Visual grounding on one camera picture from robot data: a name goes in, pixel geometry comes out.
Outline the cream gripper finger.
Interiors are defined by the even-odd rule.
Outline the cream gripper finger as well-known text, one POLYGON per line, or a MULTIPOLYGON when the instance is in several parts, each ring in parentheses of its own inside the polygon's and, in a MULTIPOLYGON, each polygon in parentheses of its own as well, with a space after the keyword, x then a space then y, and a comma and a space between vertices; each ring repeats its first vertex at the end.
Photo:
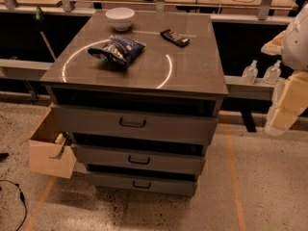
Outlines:
POLYGON ((280 79, 274 87, 271 102, 265 131, 280 136, 308 109, 308 73, 295 71, 287 79, 280 79))

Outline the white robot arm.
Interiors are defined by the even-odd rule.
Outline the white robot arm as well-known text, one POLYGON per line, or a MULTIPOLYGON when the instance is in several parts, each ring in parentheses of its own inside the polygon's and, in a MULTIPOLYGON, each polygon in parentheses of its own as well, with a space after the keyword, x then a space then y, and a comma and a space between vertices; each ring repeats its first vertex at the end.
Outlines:
POLYGON ((261 52, 280 55, 282 64, 294 71, 275 85, 265 125, 268 134, 280 136, 308 109, 308 4, 261 52))

